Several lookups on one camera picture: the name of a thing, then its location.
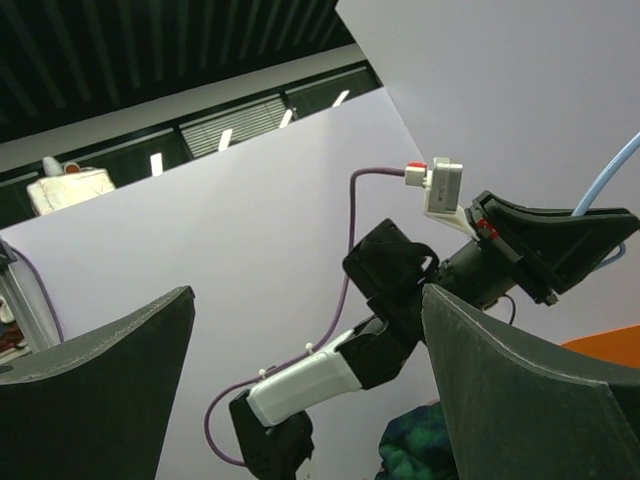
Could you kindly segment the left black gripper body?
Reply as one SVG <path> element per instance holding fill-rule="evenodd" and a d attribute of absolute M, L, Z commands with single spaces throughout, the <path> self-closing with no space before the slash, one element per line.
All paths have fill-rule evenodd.
<path fill-rule="evenodd" d="M 534 252 L 524 240 L 542 209 L 531 209 L 498 197 L 476 197 L 466 215 L 480 248 L 501 269 L 504 276 L 521 287 L 537 304 L 554 305 L 557 295 L 534 269 Z"/>

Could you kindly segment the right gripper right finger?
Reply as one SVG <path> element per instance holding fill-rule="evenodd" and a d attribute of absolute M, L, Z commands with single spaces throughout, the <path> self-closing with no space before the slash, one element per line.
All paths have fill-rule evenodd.
<path fill-rule="evenodd" d="M 536 337 L 436 285 L 422 305 L 460 478 L 638 478 L 638 369 Z"/>

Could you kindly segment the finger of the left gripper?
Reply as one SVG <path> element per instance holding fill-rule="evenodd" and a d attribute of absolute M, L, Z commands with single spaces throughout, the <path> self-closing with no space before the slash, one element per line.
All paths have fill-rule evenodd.
<path fill-rule="evenodd" d="M 606 255 L 633 234 L 633 214 L 603 208 L 574 216 L 570 209 L 530 208 L 482 193 L 484 217 L 513 247 L 537 255 Z"/>
<path fill-rule="evenodd" d="M 639 218 L 633 214 L 633 234 L 638 230 Z M 561 295 L 584 280 L 608 254 L 537 255 L 534 253 L 536 260 L 534 269 L 542 275 L 556 294 Z"/>

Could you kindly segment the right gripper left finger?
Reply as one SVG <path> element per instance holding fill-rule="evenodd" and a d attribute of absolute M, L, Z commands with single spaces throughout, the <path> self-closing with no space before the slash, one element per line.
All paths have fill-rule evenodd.
<path fill-rule="evenodd" d="M 2 478 L 154 478 L 194 319 L 192 288 L 177 287 L 2 365 Z"/>

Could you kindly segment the light blue hanger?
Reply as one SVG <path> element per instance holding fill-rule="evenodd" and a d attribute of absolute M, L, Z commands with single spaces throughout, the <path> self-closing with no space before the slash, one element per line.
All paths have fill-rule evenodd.
<path fill-rule="evenodd" d="M 612 178 L 617 174 L 620 168 L 636 153 L 639 149 L 639 137 L 640 134 L 636 133 L 609 161 L 609 163 L 602 169 L 599 175 L 591 183 L 585 194 L 582 196 L 576 207 L 571 212 L 572 217 L 584 216 L 589 208 L 593 205 L 596 198 L 602 193 L 604 188 L 609 184 Z M 598 271 L 602 268 L 617 262 L 627 252 L 627 246 L 625 242 L 621 242 L 617 249 L 610 253 L 606 258 L 599 262 L 594 268 L 594 271 Z"/>

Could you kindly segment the dark green plaid skirt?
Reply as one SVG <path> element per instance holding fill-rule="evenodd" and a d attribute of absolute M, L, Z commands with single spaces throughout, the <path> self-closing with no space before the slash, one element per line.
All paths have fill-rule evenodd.
<path fill-rule="evenodd" d="M 458 479 L 444 412 L 439 401 L 396 417 L 378 445 L 375 479 Z"/>

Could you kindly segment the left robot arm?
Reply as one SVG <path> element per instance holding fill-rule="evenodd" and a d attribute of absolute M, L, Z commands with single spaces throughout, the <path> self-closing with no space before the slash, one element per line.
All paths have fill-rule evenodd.
<path fill-rule="evenodd" d="M 292 479 L 312 456 L 308 409 L 395 379 L 424 345 L 462 479 L 635 479 L 639 372 L 497 320 L 514 287 L 553 305 L 639 228 L 624 208 L 535 209 L 490 192 L 461 212 L 469 242 L 446 260 L 390 220 L 343 268 L 371 316 L 231 401 L 248 470 Z"/>

